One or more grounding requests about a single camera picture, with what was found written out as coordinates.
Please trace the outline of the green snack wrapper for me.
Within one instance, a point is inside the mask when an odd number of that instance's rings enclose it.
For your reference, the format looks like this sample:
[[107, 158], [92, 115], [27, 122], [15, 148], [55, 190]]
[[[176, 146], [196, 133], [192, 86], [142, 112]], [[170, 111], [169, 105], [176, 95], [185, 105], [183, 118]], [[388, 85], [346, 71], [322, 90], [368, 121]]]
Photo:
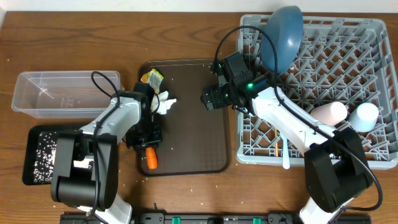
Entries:
[[151, 71], [141, 76], [140, 81], [143, 83], [148, 83], [154, 89], [154, 92], [156, 94], [159, 94], [160, 86], [163, 79], [163, 75], [153, 68]]

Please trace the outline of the pink cup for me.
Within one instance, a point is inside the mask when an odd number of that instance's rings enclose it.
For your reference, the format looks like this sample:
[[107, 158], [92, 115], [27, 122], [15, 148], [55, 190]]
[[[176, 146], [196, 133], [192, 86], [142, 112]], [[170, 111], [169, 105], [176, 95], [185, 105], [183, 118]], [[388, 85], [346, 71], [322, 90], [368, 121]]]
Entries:
[[314, 108], [310, 113], [316, 120], [330, 126], [334, 126], [345, 120], [347, 114], [348, 110], [346, 106], [339, 101]]

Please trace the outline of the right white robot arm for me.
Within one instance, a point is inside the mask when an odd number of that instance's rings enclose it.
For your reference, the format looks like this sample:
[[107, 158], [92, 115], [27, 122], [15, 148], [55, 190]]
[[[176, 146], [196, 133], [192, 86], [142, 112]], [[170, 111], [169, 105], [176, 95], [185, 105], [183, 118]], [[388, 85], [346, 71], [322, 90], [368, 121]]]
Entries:
[[375, 185], [376, 210], [382, 190], [369, 168], [359, 134], [324, 124], [293, 103], [264, 75], [255, 76], [236, 52], [214, 59], [210, 70], [218, 84], [203, 89], [201, 101], [208, 110], [232, 106], [273, 125], [303, 155], [305, 183], [310, 196], [298, 214], [301, 223], [333, 223], [354, 198]]

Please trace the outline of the light blue plastic knife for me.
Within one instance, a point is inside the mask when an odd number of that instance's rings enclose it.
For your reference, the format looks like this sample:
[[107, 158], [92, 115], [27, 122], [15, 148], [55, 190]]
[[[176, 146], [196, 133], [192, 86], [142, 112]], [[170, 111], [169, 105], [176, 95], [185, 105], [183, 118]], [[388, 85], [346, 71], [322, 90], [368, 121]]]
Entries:
[[282, 133], [280, 133], [280, 137], [282, 139], [282, 167], [284, 169], [290, 169], [288, 140]]

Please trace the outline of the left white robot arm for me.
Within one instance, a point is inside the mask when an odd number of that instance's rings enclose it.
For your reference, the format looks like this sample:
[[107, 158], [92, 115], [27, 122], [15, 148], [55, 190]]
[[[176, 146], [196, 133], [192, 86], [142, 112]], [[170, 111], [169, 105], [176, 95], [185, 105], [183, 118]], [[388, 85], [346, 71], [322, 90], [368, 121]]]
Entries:
[[109, 106], [90, 124], [62, 131], [57, 139], [51, 197], [83, 210], [90, 220], [130, 223], [132, 206], [118, 191], [118, 145], [135, 150], [156, 148], [162, 141], [150, 105], [156, 97], [147, 83], [118, 90]]

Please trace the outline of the cooked white rice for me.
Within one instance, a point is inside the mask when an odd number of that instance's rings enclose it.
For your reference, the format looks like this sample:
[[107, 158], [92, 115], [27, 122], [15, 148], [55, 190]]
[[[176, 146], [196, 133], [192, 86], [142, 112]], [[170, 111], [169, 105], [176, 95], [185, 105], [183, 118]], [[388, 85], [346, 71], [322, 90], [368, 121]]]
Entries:
[[34, 184], [50, 184], [54, 170], [58, 132], [47, 131], [39, 134], [35, 150]]

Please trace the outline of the orange carrot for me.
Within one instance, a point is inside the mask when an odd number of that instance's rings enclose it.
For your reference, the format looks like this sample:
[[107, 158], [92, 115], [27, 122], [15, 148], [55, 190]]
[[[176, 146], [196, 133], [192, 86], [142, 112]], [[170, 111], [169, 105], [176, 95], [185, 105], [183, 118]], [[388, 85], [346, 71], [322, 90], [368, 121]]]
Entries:
[[154, 147], [146, 148], [146, 159], [149, 169], [156, 169], [158, 167], [157, 154]]

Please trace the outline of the light blue cup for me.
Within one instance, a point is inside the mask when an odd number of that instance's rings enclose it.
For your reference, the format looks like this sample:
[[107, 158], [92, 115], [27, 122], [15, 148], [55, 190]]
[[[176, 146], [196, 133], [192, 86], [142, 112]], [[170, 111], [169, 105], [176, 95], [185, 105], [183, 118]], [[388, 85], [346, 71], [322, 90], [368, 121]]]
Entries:
[[349, 123], [355, 131], [365, 133], [375, 127], [378, 115], [376, 105], [362, 103], [350, 114]]

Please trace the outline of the dark blue plate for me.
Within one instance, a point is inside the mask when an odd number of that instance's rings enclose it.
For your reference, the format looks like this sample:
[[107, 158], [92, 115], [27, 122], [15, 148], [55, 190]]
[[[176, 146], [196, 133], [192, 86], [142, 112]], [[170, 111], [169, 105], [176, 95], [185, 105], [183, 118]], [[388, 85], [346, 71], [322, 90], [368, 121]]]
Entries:
[[263, 31], [277, 52], [277, 73], [286, 72], [293, 63], [302, 41], [303, 14], [298, 6], [285, 6], [273, 12]]

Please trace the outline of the white tissue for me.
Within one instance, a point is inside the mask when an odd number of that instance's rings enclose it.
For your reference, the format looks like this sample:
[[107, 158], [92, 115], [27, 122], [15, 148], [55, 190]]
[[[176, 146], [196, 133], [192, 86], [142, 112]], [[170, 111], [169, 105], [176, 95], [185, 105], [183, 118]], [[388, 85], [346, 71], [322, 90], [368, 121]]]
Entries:
[[171, 106], [176, 102], [176, 99], [169, 99], [168, 91], [163, 91], [162, 93], [159, 93], [153, 97], [151, 103], [151, 112], [165, 115], [167, 114], [167, 111], [171, 109]]

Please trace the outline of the wooden chopstick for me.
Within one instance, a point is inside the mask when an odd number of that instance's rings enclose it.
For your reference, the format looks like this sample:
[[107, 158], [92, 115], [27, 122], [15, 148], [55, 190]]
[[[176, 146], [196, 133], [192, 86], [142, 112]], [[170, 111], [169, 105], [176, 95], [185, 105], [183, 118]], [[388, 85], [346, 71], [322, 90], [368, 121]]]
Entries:
[[275, 156], [278, 157], [279, 156], [279, 147], [278, 147], [278, 132], [277, 132], [277, 128], [274, 128], [274, 137], [275, 137]]

